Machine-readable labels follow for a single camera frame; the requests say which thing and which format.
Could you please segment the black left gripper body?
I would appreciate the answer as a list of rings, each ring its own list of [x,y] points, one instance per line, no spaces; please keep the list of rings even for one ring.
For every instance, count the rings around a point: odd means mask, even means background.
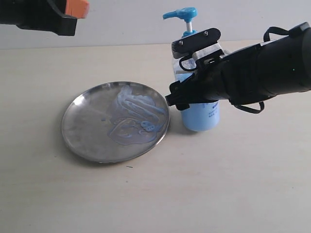
[[[33,4],[49,4],[48,0],[2,0],[0,2],[0,23],[18,25],[26,17]]]

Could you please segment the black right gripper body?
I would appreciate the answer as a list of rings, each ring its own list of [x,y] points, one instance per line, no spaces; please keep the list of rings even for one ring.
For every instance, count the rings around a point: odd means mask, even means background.
[[[243,96],[238,88],[238,69],[242,64],[241,57],[229,55],[193,73],[191,102],[228,100],[231,104],[243,104]]]

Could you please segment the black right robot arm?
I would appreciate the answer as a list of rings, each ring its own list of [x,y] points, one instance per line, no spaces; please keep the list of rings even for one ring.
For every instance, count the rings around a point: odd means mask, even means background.
[[[210,28],[172,43],[180,63],[193,59],[195,67],[184,68],[190,76],[170,85],[169,106],[178,110],[191,104],[228,100],[236,108],[260,113],[249,107],[278,95],[311,89],[311,28],[307,22],[290,30],[270,27],[263,42],[226,54],[218,40],[221,33]]]

